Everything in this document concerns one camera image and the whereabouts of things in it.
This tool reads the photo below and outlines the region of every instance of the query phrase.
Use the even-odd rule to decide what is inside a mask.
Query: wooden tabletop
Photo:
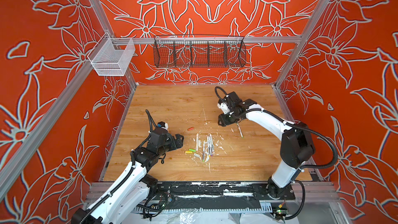
[[[147,136],[148,109],[154,121],[168,123],[168,131],[184,136],[181,149],[167,152],[165,163],[159,162],[149,174],[159,181],[266,181],[278,167],[280,141],[271,132],[249,120],[236,124],[218,125],[218,98],[214,85],[140,85],[132,99],[126,120],[105,173],[104,181],[114,181],[130,161],[129,152]],[[252,99],[265,109],[283,117],[276,96],[269,85],[225,85],[227,93],[235,91],[242,99]],[[206,140],[212,134],[215,154],[206,162],[185,154],[195,149],[196,133]],[[202,155],[202,148],[197,152]],[[297,179],[311,181],[308,171]]]

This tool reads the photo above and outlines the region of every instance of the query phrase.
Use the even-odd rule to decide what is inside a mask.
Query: red wall
[[[88,0],[1,0],[0,8],[1,169],[103,31]],[[92,71],[0,202],[0,222],[69,221],[99,178],[130,93],[125,77]]]
[[[226,34],[300,35],[318,0],[100,0],[117,37]],[[137,45],[130,69],[137,82],[272,83],[294,44],[247,46],[243,68],[155,68],[151,45]]]
[[[331,0],[282,87],[296,120],[330,137],[355,223],[398,222],[398,0]],[[317,164],[330,161],[316,141]]]

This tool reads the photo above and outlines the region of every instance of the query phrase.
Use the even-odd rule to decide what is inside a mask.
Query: robotic arm
[[[221,98],[217,89],[222,90],[225,97]],[[272,132],[281,140],[280,155],[282,161],[275,173],[268,179],[266,188],[268,196],[272,199],[282,197],[288,185],[295,181],[305,167],[327,168],[336,163],[336,147],[326,137],[308,129],[306,124],[295,124],[284,120],[265,110],[257,102],[251,99],[242,101],[235,92],[227,94],[221,87],[216,87],[215,92],[219,98],[217,106],[223,111],[218,117],[219,125],[225,127],[247,118]],[[323,166],[304,165],[315,153],[310,132],[324,139],[331,147],[334,157],[330,163]]]
[[[87,210],[78,209],[72,217],[72,224],[109,224],[121,223],[135,206],[152,212],[163,208],[151,209],[139,203],[156,194],[157,179],[148,171],[159,161],[164,163],[166,152],[183,146],[184,137],[176,134],[173,137],[167,131],[167,123],[159,122],[152,131],[154,123],[149,112],[150,134],[135,150],[131,150],[131,161],[112,186]]]

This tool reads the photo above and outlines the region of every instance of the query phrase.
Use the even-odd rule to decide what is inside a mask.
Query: black wire basket
[[[246,46],[243,37],[209,35],[155,36],[156,67],[243,67]]]

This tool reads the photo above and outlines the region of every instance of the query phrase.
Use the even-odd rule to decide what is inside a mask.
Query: white metal basket
[[[126,73],[135,52],[134,42],[131,38],[128,38],[129,41],[125,49],[119,49],[120,46],[112,43],[112,41],[116,39],[117,38],[110,38],[109,35],[105,33],[96,45],[97,48],[100,47],[99,51],[92,52],[88,55],[88,59],[98,75],[123,76]]]

